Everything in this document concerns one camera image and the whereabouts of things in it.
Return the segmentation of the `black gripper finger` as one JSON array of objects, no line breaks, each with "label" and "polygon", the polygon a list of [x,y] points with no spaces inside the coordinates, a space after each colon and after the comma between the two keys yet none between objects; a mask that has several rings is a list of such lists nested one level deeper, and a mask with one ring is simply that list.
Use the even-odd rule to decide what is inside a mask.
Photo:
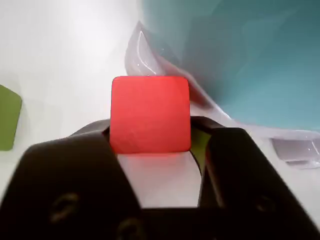
[{"label": "black gripper finger", "polygon": [[24,152],[1,202],[1,239],[142,239],[141,207],[109,127],[98,120]]},{"label": "black gripper finger", "polygon": [[192,144],[206,138],[198,204],[216,240],[317,240],[320,232],[249,134],[191,118]]}]

